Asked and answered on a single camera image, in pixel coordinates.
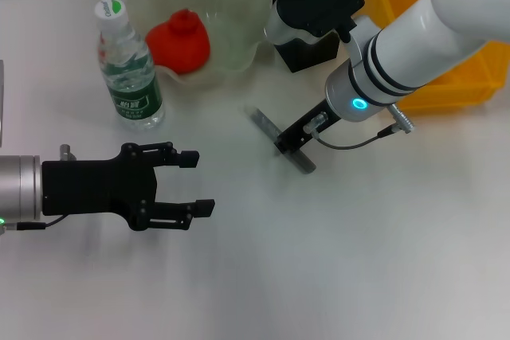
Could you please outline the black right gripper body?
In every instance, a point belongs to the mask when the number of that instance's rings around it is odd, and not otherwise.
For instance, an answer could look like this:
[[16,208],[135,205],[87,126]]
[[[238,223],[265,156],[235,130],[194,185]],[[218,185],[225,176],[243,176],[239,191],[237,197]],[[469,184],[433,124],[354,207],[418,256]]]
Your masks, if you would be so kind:
[[292,126],[280,134],[281,146],[303,146],[313,139],[313,133],[321,133],[340,121],[326,100],[300,117]]

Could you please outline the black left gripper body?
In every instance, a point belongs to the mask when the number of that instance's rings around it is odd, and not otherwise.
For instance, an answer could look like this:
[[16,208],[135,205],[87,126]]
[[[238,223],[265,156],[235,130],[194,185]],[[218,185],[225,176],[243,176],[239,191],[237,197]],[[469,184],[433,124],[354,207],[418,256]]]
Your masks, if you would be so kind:
[[159,150],[125,143],[107,160],[44,161],[42,213],[47,217],[114,213],[129,228],[150,227]]

